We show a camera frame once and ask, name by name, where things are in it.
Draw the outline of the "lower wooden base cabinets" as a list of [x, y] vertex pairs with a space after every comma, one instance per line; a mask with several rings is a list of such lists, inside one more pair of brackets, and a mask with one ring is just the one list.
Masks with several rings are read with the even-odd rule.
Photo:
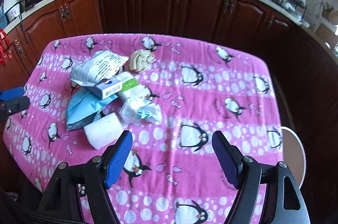
[[266, 0], [44, 0], [7, 30], [12, 59], [1, 88], [22, 86], [45, 46], [92, 33], [155, 33], [195, 38], [259, 56], [293, 106], [337, 106], [337, 60]]

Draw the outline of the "green white tissue pack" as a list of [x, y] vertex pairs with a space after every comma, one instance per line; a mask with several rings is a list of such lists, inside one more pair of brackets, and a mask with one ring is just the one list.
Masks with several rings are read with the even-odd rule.
[[133, 98], [145, 98], [148, 88], [138, 82], [130, 72], [122, 72], [117, 75], [117, 79], [122, 82], [122, 89], [117, 93], [122, 102]]

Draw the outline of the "white printed snack bag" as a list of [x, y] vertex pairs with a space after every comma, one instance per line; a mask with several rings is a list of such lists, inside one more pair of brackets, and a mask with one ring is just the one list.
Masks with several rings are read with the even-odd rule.
[[81, 87], [93, 87], [102, 80], [113, 78], [128, 60], [129, 57], [111, 50], [95, 52], [90, 59], [72, 68], [70, 80]]

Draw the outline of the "light blue plastic pouch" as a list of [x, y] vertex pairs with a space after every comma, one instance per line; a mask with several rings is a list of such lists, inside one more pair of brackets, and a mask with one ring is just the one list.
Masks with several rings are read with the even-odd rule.
[[118, 96], [114, 94], [101, 100], [93, 92], [81, 88], [68, 103], [66, 130], [81, 129], [100, 120], [105, 116], [103, 109], [117, 98]]

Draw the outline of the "white foam block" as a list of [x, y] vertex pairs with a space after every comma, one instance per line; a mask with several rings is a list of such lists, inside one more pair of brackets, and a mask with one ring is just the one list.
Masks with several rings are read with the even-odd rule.
[[99, 150], [116, 141], [122, 134], [123, 128], [116, 113], [110, 113], [86, 125], [84, 132], [89, 144], [95, 150]]

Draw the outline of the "white round trash bin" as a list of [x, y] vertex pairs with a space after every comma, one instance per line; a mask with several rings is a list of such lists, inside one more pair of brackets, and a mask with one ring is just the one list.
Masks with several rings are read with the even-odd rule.
[[290, 128], [282, 126], [283, 160], [290, 168], [299, 188], [302, 187], [307, 170], [307, 160], [303, 144]]

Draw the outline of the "blue white toothpaste box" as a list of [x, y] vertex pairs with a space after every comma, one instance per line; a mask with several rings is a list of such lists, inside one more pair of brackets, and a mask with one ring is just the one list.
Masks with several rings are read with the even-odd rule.
[[88, 89], [94, 93], [98, 98], [104, 100], [115, 93], [118, 93], [122, 90], [123, 82], [117, 78], [112, 78], [109, 80], [102, 80], [100, 83], [94, 85], [93, 87], [88, 87]]

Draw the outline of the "white plastic wrapper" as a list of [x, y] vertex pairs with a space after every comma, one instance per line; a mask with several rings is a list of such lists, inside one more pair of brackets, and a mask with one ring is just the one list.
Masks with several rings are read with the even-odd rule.
[[128, 99], [123, 103], [119, 115], [125, 123], [136, 123], [145, 120], [149, 123], [161, 123], [163, 120], [161, 107], [143, 98]]

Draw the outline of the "beige paper ball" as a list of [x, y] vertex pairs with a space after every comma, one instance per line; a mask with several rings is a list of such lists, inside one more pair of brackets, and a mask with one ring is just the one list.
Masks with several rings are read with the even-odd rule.
[[139, 49], [132, 53], [129, 59], [129, 69], [134, 72], [143, 72], [156, 61], [152, 51]]

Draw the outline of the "red tassel decoration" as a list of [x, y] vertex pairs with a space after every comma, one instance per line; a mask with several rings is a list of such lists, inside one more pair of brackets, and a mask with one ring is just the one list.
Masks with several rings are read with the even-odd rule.
[[0, 43], [0, 64], [5, 65], [6, 59], [9, 60], [12, 58], [10, 51], [10, 42], [6, 32], [3, 29], [0, 29], [1, 43]]

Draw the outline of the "wooden cutting board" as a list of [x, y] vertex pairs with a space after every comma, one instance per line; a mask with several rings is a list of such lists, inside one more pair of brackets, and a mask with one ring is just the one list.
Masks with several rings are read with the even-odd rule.
[[315, 34], [322, 39], [324, 42], [327, 43], [336, 43], [337, 42], [337, 35], [330, 28], [328, 28], [325, 24], [321, 23]]

